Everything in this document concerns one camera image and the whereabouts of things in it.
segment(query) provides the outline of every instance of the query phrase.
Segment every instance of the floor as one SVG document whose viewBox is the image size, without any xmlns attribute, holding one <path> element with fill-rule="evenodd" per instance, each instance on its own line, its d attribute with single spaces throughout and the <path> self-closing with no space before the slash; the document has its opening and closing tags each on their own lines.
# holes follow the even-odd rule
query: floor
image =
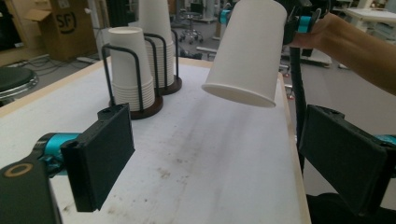
<svg viewBox="0 0 396 224">
<path fill-rule="evenodd" d="M 174 29 L 180 34 L 185 24 L 184 21 L 174 23 Z M 204 53 L 196 47 L 217 49 L 219 41 L 212 37 L 215 35 L 215 22 L 195 22 L 194 28 L 201 31 L 204 41 L 189 44 L 187 41 L 180 42 L 180 48 L 189 54 L 202 54 L 202 60 L 213 61 L 212 54 Z M 92 60 L 98 60 L 97 55 L 92 55 Z M 280 61 L 289 64 L 286 58 Z M 74 61 L 71 63 L 61 63 L 50 60 L 48 56 L 33 59 L 29 62 L 20 63 L 31 68 L 40 75 L 39 85 L 31 91 L 49 85 L 63 77 L 77 72 L 90 63 Z M 301 64 L 306 101 L 311 105 L 321 105 L 338 110 L 346 115 L 346 120 L 360 127 L 367 133 L 396 133 L 396 100 L 395 97 L 381 91 L 375 86 L 367 83 L 355 73 L 348 69 L 338 67 L 339 63 L 332 60 L 330 64 L 303 62 Z M 284 77 L 286 84 L 290 84 L 290 77 Z M 291 118 L 295 121 L 294 101 L 289 100 Z M 304 184 L 306 192 L 317 195 L 322 192 L 333 191 L 332 187 L 321 177 L 309 162 L 304 169 Z M 391 181 L 389 190 L 383 201 L 383 206 L 396 209 L 396 182 Z"/>
</svg>

